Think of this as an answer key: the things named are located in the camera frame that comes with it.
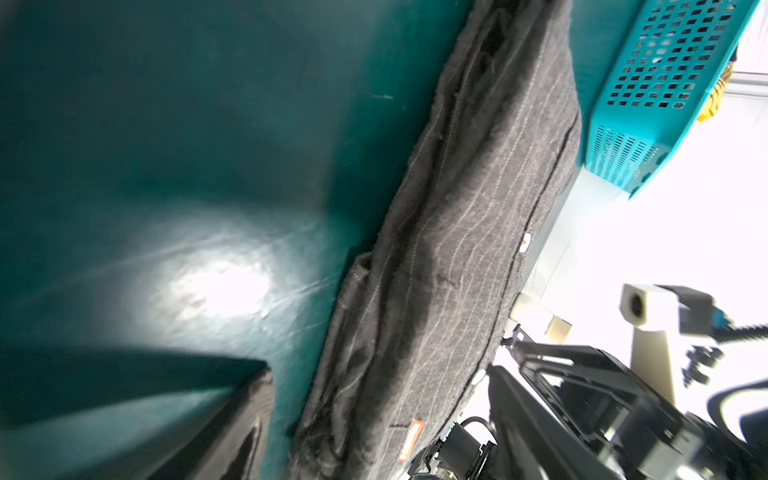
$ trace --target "orange label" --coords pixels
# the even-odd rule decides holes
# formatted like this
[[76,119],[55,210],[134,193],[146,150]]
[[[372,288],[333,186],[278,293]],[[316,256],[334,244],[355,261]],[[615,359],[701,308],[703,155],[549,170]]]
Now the orange label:
[[408,428],[408,435],[406,435],[406,441],[402,444],[400,449],[400,456],[397,458],[398,462],[404,462],[411,458],[411,452],[416,445],[416,440],[419,439],[419,435],[422,434],[424,429],[424,422],[414,420],[411,426]]

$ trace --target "teal surface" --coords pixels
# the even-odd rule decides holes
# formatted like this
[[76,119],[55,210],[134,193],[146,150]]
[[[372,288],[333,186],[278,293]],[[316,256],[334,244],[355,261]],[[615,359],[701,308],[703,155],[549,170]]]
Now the teal surface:
[[280,478],[468,8],[0,8],[0,477],[142,476],[264,361]]
[[587,169],[635,195],[671,158],[758,0],[646,0],[591,118]]

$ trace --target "white wall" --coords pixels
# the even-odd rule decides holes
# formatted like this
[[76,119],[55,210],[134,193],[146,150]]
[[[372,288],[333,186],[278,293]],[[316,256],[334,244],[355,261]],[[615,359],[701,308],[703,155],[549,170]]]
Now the white wall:
[[762,0],[739,40],[736,71],[768,74],[768,1]]
[[[628,364],[624,283],[685,285],[712,294],[736,323],[768,323],[768,98],[727,95],[717,116],[633,200],[582,171],[524,292],[574,325],[568,343]],[[768,377],[765,343],[723,348],[707,398]]]

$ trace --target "pinstripe cloth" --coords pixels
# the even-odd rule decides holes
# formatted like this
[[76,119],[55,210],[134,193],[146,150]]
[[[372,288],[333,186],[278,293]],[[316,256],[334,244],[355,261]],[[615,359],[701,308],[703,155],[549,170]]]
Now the pinstripe cloth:
[[339,292],[288,478],[391,478],[492,359],[536,237],[571,179],[581,114],[570,0],[477,0],[372,252]]

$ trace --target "white stitching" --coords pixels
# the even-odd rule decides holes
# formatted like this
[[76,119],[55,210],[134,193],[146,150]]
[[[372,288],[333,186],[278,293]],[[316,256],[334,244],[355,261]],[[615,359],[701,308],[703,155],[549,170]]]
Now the white stitching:
[[[546,101],[548,101],[548,100],[549,100],[549,98],[551,97],[551,94],[552,94],[552,92],[554,91],[554,88],[555,88],[556,86],[557,86],[557,81],[555,81],[555,83],[552,85],[552,88],[551,88],[551,89],[550,89],[550,91],[548,92],[548,94],[547,94],[547,100],[546,100]],[[527,124],[527,120],[528,120],[528,117],[526,117],[526,121],[525,121],[525,123],[524,123],[524,125],[523,125],[523,129],[525,129],[525,125]],[[508,155],[508,160],[511,158],[511,156],[513,155],[513,153],[515,152],[515,150],[516,150],[516,146],[515,146],[515,149],[513,149],[512,151],[510,151],[510,153],[509,153],[509,155]],[[531,144],[530,148],[528,149],[528,154],[525,156],[525,160],[524,160],[524,162],[523,162],[523,166],[522,166],[522,167],[521,167],[521,169],[518,171],[518,173],[515,175],[515,179],[512,181],[512,183],[514,183],[515,181],[517,181],[517,179],[520,177],[520,175],[521,175],[522,171],[523,171],[523,170],[524,170],[524,169],[525,169],[525,168],[528,166],[528,161],[529,161],[529,160],[530,160],[530,158],[531,158],[531,152],[532,152],[532,151],[533,151],[533,144]],[[501,184],[501,178],[502,178],[502,176],[500,175],[500,176],[499,176],[499,182],[497,183],[497,186]],[[494,190],[494,193],[493,193],[493,198],[495,198],[495,194],[496,194],[496,190]],[[495,219],[495,220],[493,220],[493,224],[494,224],[494,225],[496,225],[496,224],[499,222],[499,220],[502,218],[502,212],[504,211],[504,209],[505,209],[505,207],[506,207],[507,203],[509,202],[509,197],[510,197],[510,196],[511,196],[511,190],[508,190],[508,191],[507,191],[507,194],[505,195],[505,199],[504,199],[504,203],[502,204],[502,208],[499,210],[499,215],[497,215],[497,216],[496,216],[496,219]],[[472,230],[474,230],[476,227],[478,227],[479,225],[481,225],[482,223],[484,223],[484,222],[485,222],[485,217],[487,216],[487,214],[488,214],[488,213],[491,211],[491,209],[493,208],[493,205],[494,205],[494,203],[495,203],[495,201],[491,202],[491,203],[488,205],[488,208],[486,209],[486,211],[485,211],[485,214],[483,215],[483,218],[482,218],[482,219],[480,219],[480,221],[479,221],[478,223],[476,223],[476,224],[475,224],[475,225],[472,227]],[[486,237],[487,237],[489,234],[491,234],[491,233],[493,233],[493,232],[494,232],[494,229],[488,229],[488,231],[485,233],[485,235],[483,235],[483,238],[481,239],[481,241],[477,242],[477,243],[476,243],[476,244],[473,246],[473,248],[472,248],[472,251],[471,251],[471,253],[469,254],[469,257],[468,257],[468,260],[467,260],[467,262],[471,261],[471,259],[472,259],[472,254],[473,254],[473,253],[476,251],[477,247],[478,247],[478,246],[479,246],[479,245],[482,243],[482,241],[483,241],[483,240],[485,240],[485,238],[486,238]],[[488,256],[488,255],[489,255],[489,254],[490,254],[490,253],[493,251],[493,250],[497,250],[497,251],[501,252],[501,251],[502,251],[502,246],[503,246],[503,242],[500,242],[500,243],[498,244],[498,247],[497,247],[496,249],[492,249],[492,248],[491,248],[491,249],[488,249],[488,250],[485,252],[485,254],[483,255],[483,257],[481,257],[481,259],[480,259],[480,261],[479,261],[478,263],[481,263],[481,262],[482,262],[482,261],[483,261],[483,260],[484,260],[484,259],[485,259],[485,258],[486,258],[486,257],[487,257],[487,256]],[[488,279],[488,272],[491,270],[491,265],[493,265],[493,264],[495,264],[495,262],[491,262],[491,263],[489,263],[489,264],[488,264],[488,267],[485,269],[485,274],[483,275],[483,281],[482,281],[482,284],[481,284],[481,289],[480,289],[481,291],[483,291],[483,287],[485,286],[485,283],[486,283],[486,281],[487,281],[487,279]],[[496,267],[496,271],[498,272],[498,268],[499,268],[499,266],[498,266],[498,265],[500,265],[500,263],[496,263],[496,264],[497,264],[497,267]],[[473,271],[472,271],[472,280],[474,280],[474,278],[475,278],[475,274],[476,274],[476,270],[473,270]],[[465,289],[465,293],[468,293],[468,291],[469,291],[469,288],[467,287],[467,288]],[[469,326],[469,322],[470,322],[470,320],[473,318],[473,315],[474,315],[474,312],[475,312],[475,306],[477,305],[477,303],[478,303],[478,299],[475,299],[475,302],[474,302],[474,306],[472,307],[472,311],[471,311],[471,313],[470,313],[470,317],[467,319],[467,321],[466,321],[466,322],[464,322],[464,332],[466,332],[466,329],[467,329],[467,327]],[[454,323],[454,326],[453,326],[453,328],[452,328],[452,330],[451,330],[451,333],[450,333],[450,334],[448,334],[447,336],[445,336],[445,338],[446,338],[446,339],[450,339],[450,338],[451,338],[451,336],[453,335],[453,333],[454,333],[454,332],[455,332],[455,330],[456,330],[456,327],[458,327],[458,322]],[[477,333],[478,333],[478,330],[477,330],[477,329],[475,329],[475,338],[477,337]],[[469,356],[470,352],[471,352],[471,350],[470,350],[470,349],[467,349],[467,350],[466,350],[466,352],[465,352],[465,357],[464,357],[464,359],[463,359],[463,360],[462,360],[462,362],[461,362],[461,365],[462,365],[462,366],[464,365],[464,362],[465,362],[465,361],[466,361],[466,359],[468,358],[468,356]],[[441,387],[442,387],[442,383],[443,383],[443,381],[445,380],[445,376],[446,376],[446,374],[448,373],[448,370],[449,370],[449,368],[448,368],[448,367],[449,367],[449,366],[450,366],[450,364],[451,364],[451,360],[453,359],[453,354],[454,354],[454,353],[455,353],[455,349],[451,349],[451,353],[450,353],[450,355],[449,355],[449,359],[448,359],[448,362],[445,364],[445,368],[443,369],[443,374],[442,374],[442,377],[440,378],[440,382],[438,383],[438,387],[437,387],[437,389],[435,389],[435,394],[432,396],[432,402],[431,402],[431,403],[430,403],[430,405],[429,405],[429,412],[427,413],[427,416],[426,416],[427,420],[426,420],[426,421],[429,421],[429,420],[431,419],[431,417],[432,417],[432,410],[435,408],[435,401],[437,400],[437,397],[438,397],[438,393],[440,392],[440,389],[441,389]]]
[[[453,79],[454,79],[454,78],[456,78],[456,74],[457,74],[457,73],[458,73],[460,70],[461,70],[461,66],[459,65],[459,66],[457,66],[457,67],[456,67],[456,69],[453,71],[453,73],[451,73],[451,76],[448,78],[448,81],[445,83],[445,86],[447,87],[447,88],[446,88],[446,91],[448,91],[448,90],[450,89],[450,86],[451,86],[451,82],[453,81]],[[416,161],[419,159],[419,156],[421,156],[421,154],[422,154],[422,149],[424,148],[424,145],[426,144],[426,141],[427,141],[427,139],[429,138],[429,135],[431,135],[431,134],[432,134],[432,131],[433,131],[433,130],[435,130],[435,127],[437,126],[437,123],[438,123],[438,121],[439,121],[439,119],[440,119],[440,115],[442,114],[442,111],[443,111],[443,109],[445,109],[445,99],[446,99],[446,98],[447,98],[447,95],[446,95],[446,94],[443,94],[443,101],[442,101],[442,105],[440,105],[440,108],[437,110],[437,114],[435,115],[435,121],[432,123],[432,126],[429,128],[429,130],[428,130],[428,131],[427,131],[427,133],[424,135],[424,137],[422,137],[422,142],[421,142],[421,145],[419,145],[419,148],[418,148],[418,150],[416,151],[416,156],[413,158],[413,161],[412,161],[412,162],[408,163],[408,167],[406,168],[406,174],[405,174],[405,176],[402,178],[402,182],[400,182],[400,186],[397,188],[397,192],[395,193],[395,195],[397,195],[398,193],[400,193],[400,189],[402,188],[402,186],[403,186],[403,185],[405,185],[405,184],[406,184],[406,181],[407,181],[407,180],[409,179],[409,177],[411,176],[411,170],[413,169],[413,165],[414,165],[414,164],[416,163]]]
[[[560,79],[562,78],[562,76],[563,76],[563,74],[564,74],[564,73],[565,73],[565,70],[563,70],[563,72],[561,72],[561,73],[560,73],[560,75],[558,76],[558,78],[557,78],[557,79],[554,81],[554,85],[553,85],[553,88],[552,88],[552,89],[549,91],[549,93],[548,93],[548,95],[547,95],[547,99],[545,100],[545,102],[544,102],[544,103],[547,103],[547,102],[549,101],[549,99],[550,99],[550,97],[551,97],[551,94],[552,94],[552,92],[554,91],[554,87],[555,87],[555,86],[557,86],[557,83],[560,81]],[[526,156],[526,158],[525,158],[524,167],[525,167],[525,166],[527,166],[527,164],[528,164],[528,159],[529,159],[529,158],[530,158],[530,156],[531,156],[531,152],[532,152],[532,150],[533,150],[533,149],[532,149],[532,147],[531,147],[531,149],[529,149],[529,150],[528,150],[528,155],[527,155],[527,156]],[[533,193],[534,193],[534,191],[533,191],[533,190],[530,190],[530,191],[529,191],[529,192],[528,192],[528,193],[525,195],[524,203],[527,203],[527,202],[528,202],[528,200],[529,200],[529,199],[530,199],[530,198],[533,196]],[[501,208],[501,211],[503,211],[503,210],[504,210],[504,208],[505,208],[505,206],[506,206],[506,204],[507,204],[507,202],[508,202],[508,201],[509,201],[509,193],[508,193],[508,194],[506,195],[506,197],[505,197],[504,206],[502,206],[502,208]],[[499,215],[496,217],[496,219],[494,220],[494,222],[493,222],[493,223],[494,223],[494,224],[497,224],[497,223],[498,223],[498,222],[499,222],[501,219],[502,219],[502,216],[501,216],[501,214],[499,214]],[[489,230],[488,230],[488,232],[486,232],[486,234],[483,236],[483,240],[485,239],[485,237],[486,237],[486,236],[488,236],[489,234],[491,234],[493,231],[494,231],[494,229],[489,229]],[[481,284],[481,287],[480,287],[480,290],[481,290],[481,291],[485,290],[485,284],[486,284],[486,282],[488,281],[488,272],[490,271],[490,269],[491,269],[491,266],[492,266],[492,265],[496,265],[496,272],[495,272],[495,275],[492,277],[492,278],[496,278],[496,277],[498,277],[498,271],[501,269],[501,265],[502,265],[502,264],[506,264],[506,263],[504,263],[504,262],[499,262],[499,261],[498,261],[498,257],[499,257],[499,256],[500,256],[502,253],[504,253],[504,246],[505,246],[505,243],[502,241],[502,242],[499,242],[499,243],[497,243],[497,244],[496,244],[496,248],[495,248],[495,249],[493,249],[493,250],[495,250],[495,253],[494,253],[494,255],[493,255],[494,261],[490,262],[490,263],[488,264],[488,267],[487,267],[487,268],[486,268],[486,270],[485,270],[485,274],[483,275],[483,280],[482,280],[482,284]],[[472,252],[471,252],[471,253],[470,253],[470,255],[469,255],[469,260],[467,260],[467,261],[470,261],[470,260],[471,260],[471,258],[472,258],[472,254],[474,254],[474,251],[475,251],[475,249],[473,248],[473,249],[472,249]],[[478,261],[478,264],[482,263],[482,262],[483,262],[483,260],[484,260],[484,259],[485,259],[485,258],[486,258],[486,257],[487,257],[487,256],[488,256],[490,253],[491,253],[491,252],[492,252],[492,250],[488,250],[488,251],[486,251],[486,252],[483,254],[483,256],[480,258],[480,260]],[[475,277],[475,273],[476,273],[476,272],[473,272],[473,274],[472,274],[472,280],[470,280],[470,282],[469,282],[469,283],[472,283],[472,282],[473,282],[473,280],[474,280],[474,277]],[[494,283],[498,283],[498,284],[499,284],[499,286],[498,286],[498,287],[494,287],[494,288],[493,288],[493,291],[494,291],[494,296],[495,296],[495,295],[497,295],[497,294],[498,294],[498,290],[500,290],[500,288],[501,288],[501,282],[498,282],[498,281],[494,280]],[[472,319],[473,319],[473,318],[475,318],[475,311],[476,311],[476,308],[477,308],[477,305],[478,305],[478,303],[479,303],[479,296],[475,298],[475,302],[472,304],[472,310],[470,311],[469,317],[468,317],[467,321],[465,322],[465,325],[464,325],[464,330],[462,331],[462,334],[461,334],[461,336],[464,336],[464,333],[466,333],[466,330],[467,330],[467,328],[468,328],[468,326],[469,326],[470,322],[472,321]],[[485,305],[483,312],[485,312],[487,309],[488,309],[488,305]],[[466,360],[467,360],[467,358],[469,358],[469,355],[470,355],[470,353],[473,351],[473,348],[472,348],[472,346],[475,344],[475,341],[477,340],[477,335],[478,335],[478,333],[479,333],[479,330],[478,330],[478,329],[475,329],[475,335],[472,337],[472,340],[471,340],[471,342],[468,344],[468,348],[467,348],[467,350],[466,350],[466,355],[465,355],[464,359],[461,361],[461,363],[459,364],[459,367],[457,368],[457,370],[456,370],[456,372],[455,372],[455,375],[454,375],[454,377],[453,377],[453,378],[454,378],[454,380],[453,380],[453,381],[452,381],[452,382],[451,382],[449,385],[453,385],[453,383],[455,382],[455,379],[456,379],[456,377],[458,376],[458,374],[460,373],[461,369],[463,369],[463,368],[464,368],[464,364],[466,363]],[[447,337],[446,337],[446,339],[450,339],[450,336],[451,336],[452,334],[453,334],[453,331],[452,331],[452,333],[451,333],[449,336],[447,336]],[[438,384],[438,388],[437,388],[436,392],[439,392],[439,391],[440,391],[440,389],[441,389],[441,387],[442,387],[442,382],[443,382],[443,380],[445,379],[445,375],[447,374],[447,372],[448,372],[448,370],[449,370],[449,368],[448,368],[448,367],[450,366],[450,362],[451,362],[451,360],[452,360],[452,357],[453,357],[453,353],[454,353],[454,352],[455,352],[455,350],[454,350],[454,349],[452,349],[452,350],[451,350],[451,355],[449,356],[449,360],[448,360],[448,362],[445,364],[445,368],[443,369],[443,375],[442,375],[442,378],[440,379],[440,383]],[[445,401],[447,400],[447,398],[448,398],[447,396],[446,396],[446,397],[444,397],[442,406],[445,406]],[[429,420],[429,419],[431,419],[431,417],[432,417],[432,410],[434,409],[434,406],[435,406],[435,401],[436,401],[436,400],[437,400],[437,394],[435,394],[435,395],[432,397],[432,404],[430,404],[430,406],[429,406],[429,412],[428,412],[428,414],[427,414],[427,416],[426,416],[426,418],[427,418],[427,420],[426,420],[426,421],[428,421],[428,420]]]
[[[480,55],[480,51],[482,48],[477,48],[475,50],[475,54],[472,56],[472,58],[467,61],[466,63],[466,69],[464,71],[464,74],[462,76],[462,83],[458,86],[458,92],[461,94],[462,89],[464,88],[464,84],[467,82],[467,78],[469,77],[469,74],[472,73],[472,66],[475,64],[475,61],[477,60],[478,55]],[[437,185],[440,185],[440,178],[442,177],[442,169],[445,167],[445,161],[448,158],[448,147],[451,145],[451,139],[453,138],[453,126],[456,122],[456,117],[458,117],[458,107],[459,107],[459,99],[456,99],[456,103],[453,108],[453,113],[451,114],[451,121],[448,125],[448,137],[443,144],[443,155],[442,159],[440,160],[440,168],[437,171],[437,180],[435,180],[435,187]]]
[[365,376],[366,371],[363,370],[362,373],[360,373],[352,382],[350,382],[346,387],[344,387],[341,390],[337,390],[336,394],[333,396],[334,399],[336,399],[337,396],[341,395],[341,392],[346,392],[350,388],[352,388],[363,376]]
[[[450,83],[450,81],[453,80],[453,78],[454,78],[454,75],[451,76],[451,78],[449,80],[449,83]],[[443,102],[443,105],[440,105],[440,108],[438,109],[438,113],[435,116],[435,121],[432,123],[432,126],[429,128],[427,133],[422,138],[422,143],[421,143],[421,145],[419,145],[419,149],[416,151],[416,156],[413,158],[413,161],[410,162],[410,164],[408,165],[408,168],[406,169],[406,175],[402,179],[402,182],[400,183],[400,187],[397,189],[398,191],[397,191],[397,193],[395,195],[400,193],[400,189],[403,188],[403,186],[406,184],[406,181],[408,180],[408,177],[411,174],[411,170],[413,169],[413,166],[415,165],[416,161],[421,157],[422,149],[426,145],[427,140],[429,139],[429,137],[432,135],[432,132],[435,130],[435,126],[437,126],[438,119],[440,118],[440,115],[442,114],[444,106],[445,106],[445,102]],[[414,209],[414,211],[412,211],[403,220],[403,222],[398,226],[398,230],[402,229],[402,226],[405,225],[406,221],[416,212],[416,210],[418,210],[418,208]],[[370,310],[371,305],[373,304],[373,300],[376,298],[376,293],[379,291],[379,288],[381,287],[382,281],[384,280],[384,272],[386,271],[386,266],[389,264],[389,258],[392,256],[392,251],[394,250],[394,248],[395,248],[394,245],[392,245],[389,248],[389,252],[387,253],[386,259],[384,260],[384,265],[382,266],[382,273],[379,276],[379,281],[376,282],[376,288],[373,290],[373,293],[371,294],[370,301],[368,302],[368,306],[366,307],[365,311],[360,316],[359,322],[357,323],[357,326],[355,327],[355,334],[352,337],[352,342],[349,344],[349,353],[347,354],[345,368],[346,368],[346,366],[349,365],[349,359],[352,358],[352,350],[353,350],[354,345],[355,345],[355,340],[357,339],[357,333],[359,332],[359,328],[362,325],[362,319],[364,319],[366,317],[366,315],[368,314],[368,311]],[[338,396],[338,392],[333,396],[333,398],[335,399],[337,396]]]
[[355,277],[355,280],[357,280],[357,281],[358,281],[358,283],[363,283],[363,281],[362,281],[362,278],[360,278],[360,275],[358,275],[358,274],[355,272],[355,270],[354,270],[354,267],[353,267],[353,269],[352,269],[352,270],[350,270],[349,272],[352,274],[352,276],[354,276],[354,277]]
[[[536,62],[536,66],[535,66],[535,68],[534,68],[534,74],[531,76],[531,83],[530,83],[530,85],[534,85],[534,84],[535,84],[534,80],[535,80],[535,78],[536,78],[536,73],[538,72],[538,67],[539,67],[539,65],[540,65],[540,64],[541,64],[541,56],[539,56],[539,57],[538,57],[538,60],[537,60],[537,62]],[[531,87],[531,88],[529,88],[529,89],[528,89],[528,90],[525,92],[525,96],[523,97],[523,99],[522,99],[522,101],[521,101],[523,105],[525,105],[525,102],[528,100],[528,98],[529,98],[530,94],[533,92],[533,90],[534,90],[534,89]],[[533,111],[533,107],[531,106],[531,107],[529,108],[529,110],[528,110],[528,114],[527,114],[527,115],[526,115],[526,117],[525,117],[525,120],[524,120],[524,122],[523,122],[523,126],[522,126],[522,128],[521,128],[521,131],[522,131],[523,129],[525,129],[525,125],[528,123],[528,119],[530,118],[530,115],[531,115],[531,112],[532,112],[532,111]],[[518,139],[517,139],[517,140],[516,140],[516,142],[515,142],[515,145],[512,147],[512,149],[510,150],[510,153],[509,153],[509,154],[508,154],[508,156],[505,158],[505,165],[504,165],[504,167],[502,168],[502,170],[504,170],[504,169],[507,167],[507,165],[508,165],[508,162],[509,162],[509,159],[510,159],[510,157],[511,157],[511,154],[512,154],[512,153],[515,151],[515,148],[517,147],[517,145],[518,145],[518,142],[519,142],[519,141],[520,141],[520,137],[518,137]],[[488,172],[488,174],[486,175],[485,179],[484,179],[484,180],[483,180],[483,182],[482,182],[482,185],[485,185],[485,182],[486,182],[486,181],[488,181],[490,178],[491,178],[491,172]],[[499,184],[500,184],[500,183],[501,183],[501,175],[499,176],[499,182],[497,182],[497,185],[496,185],[496,189],[498,189],[498,186],[499,186]],[[481,190],[482,190],[482,185],[481,185],[481,187],[480,187],[480,188],[479,188],[479,189],[476,191],[476,193],[475,193],[475,196],[472,198],[472,202],[469,204],[469,206],[468,206],[468,207],[467,207],[467,209],[464,211],[464,213],[462,214],[462,216],[461,216],[461,217],[460,217],[460,218],[459,218],[459,219],[458,219],[458,220],[457,220],[457,221],[456,221],[456,222],[453,224],[453,227],[452,227],[452,228],[451,228],[451,229],[448,231],[448,233],[445,235],[445,237],[443,237],[443,240],[441,240],[441,241],[440,241],[440,243],[438,244],[438,246],[435,248],[435,252],[437,252],[437,250],[440,248],[440,246],[443,244],[443,242],[444,242],[444,241],[445,241],[445,240],[448,238],[448,236],[449,236],[449,235],[450,235],[450,234],[451,234],[451,233],[452,233],[452,232],[453,232],[453,231],[454,231],[454,230],[455,230],[455,229],[458,227],[458,225],[459,225],[459,224],[462,222],[462,220],[464,220],[464,218],[465,218],[465,217],[468,215],[469,211],[472,209],[472,207],[474,206],[475,202],[477,201],[477,199],[478,199],[478,197],[479,197],[479,195],[480,195],[480,192],[481,192]],[[458,251],[458,248],[459,248],[460,246],[461,246],[461,243],[460,243],[460,244],[459,244],[459,245],[456,247],[456,250],[454,250],[454,254],[452,255],[452,262],[455,260],[455,253],[456,253],[456,251]],[[411,277],[411,278],[409,278],[409,290],[410,290],[410,285],[411,285],[412,281],[413,281],[413,278],[412,278],[412,277]],[[443,302],[443,307],[442,307],[442,309],[441,309],[441,313],[440,313],[439,319],[443,317],[443,315],[444,315],[444,313],[445,313],[445,308],[446,308],[446,306],[447,306],[447,303],[448,303],[448,298],[446,297],[446,298],[445,298],[445,300],[444,300],[444,302]],[[416,364],[416,365],[418,365],[418,364],[419,364],[419,360],[421,359],[421,353],[422,353],[422,351],[423,351],[423,349],[424,349],[424,346],[425,346],[425,345],[426,345],[426,344],[429,342],[429,339],[432,337],[432,334],[433,334],[433,333],[434,333],[434,332],[437,330],[437,327],[440,325],[440,323],[441,323],[441,322],[439,322],[439,321],[435,322],[435,325],[432,327],[432,330],[430,331],[430,333],[427,335],[427,337],[425,338],[425,340],[424,340],[424,341],[422,341],[422,345],[419,347],[419,352],[417,353],[417,356],[416,356],[416,361],[415,361],[415,364]],[[427,360],[426,360],[426,361],[425,361],[423,364],[427,364],[427,363],[429,363],[429,360],[431,360],[431,359],[432,359],[432,356],[435,354],[435,352],[436,352],[436,351],[437,351],[437,349],[434,349],[434,350],[432,351],[432,353],[430,354],[429,358],[428,358],[428,359],[427,359]],[[418,367],[417,367],[417,368],[415,369],[415,372],[414,372],[414,373],[413,373],[413,374],[412,374],[412,375],[409,377],[409,381],[408,381],[408,383],[407,383],[407,386],[406,386],[406,388],[403,390],[403,392],[408,392],[408,391],[410,390],[410,388],[411,388],[411,384],[413,383],[413,379],[414,379],[414,378],[415,378],[415,377],[418,375],[418,373],[419,373],[419,372],[421,372],[421,371],[422,371],[422,369],[421,369],[421,368],[418,368]],[[419,398],[419,401],[417,402],[417,404],[416,404],[416,407],[414,408],[414,411],[416,411],[416,410],[418,409],[418,407],[419,407],[419,404],[420,404],[420,403],[421,403],[421,398]],[[402,402],[402,400],[401,400],[401,402],[400,402],[400,407],[399,407],[399,409],[398,409],[398,412],[397,412],[397,416],[396,416],[396,418],[398,418],[398,417],[399,417],[399,416],[402,414],[402,406],[403,406],[403,405],[404,405],[404,403],[403,403],[403,402]]]

